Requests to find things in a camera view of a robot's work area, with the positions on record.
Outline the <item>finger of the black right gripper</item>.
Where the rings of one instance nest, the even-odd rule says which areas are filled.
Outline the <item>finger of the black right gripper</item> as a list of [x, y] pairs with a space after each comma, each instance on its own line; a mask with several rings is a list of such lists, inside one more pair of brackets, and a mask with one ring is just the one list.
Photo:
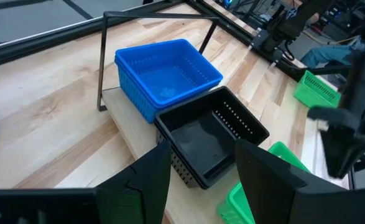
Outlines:
[[347, 129], [320, 131], [329, 176], [342, 179], [365, 153], [365, 137]]

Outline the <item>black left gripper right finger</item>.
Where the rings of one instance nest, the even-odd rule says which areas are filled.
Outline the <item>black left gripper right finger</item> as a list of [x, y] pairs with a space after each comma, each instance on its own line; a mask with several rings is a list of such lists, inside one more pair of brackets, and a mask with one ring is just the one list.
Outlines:
[[340, 223], [340, 187], [240, 139], [236, 165], [256, 223]]

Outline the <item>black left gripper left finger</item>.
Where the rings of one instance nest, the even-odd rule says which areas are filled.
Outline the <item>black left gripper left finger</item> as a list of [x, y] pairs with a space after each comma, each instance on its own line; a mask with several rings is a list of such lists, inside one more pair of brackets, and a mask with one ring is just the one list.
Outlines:
[[101, 223], [161, 223], [167, 201], [171, 144], [164, 141], [96, 187]]

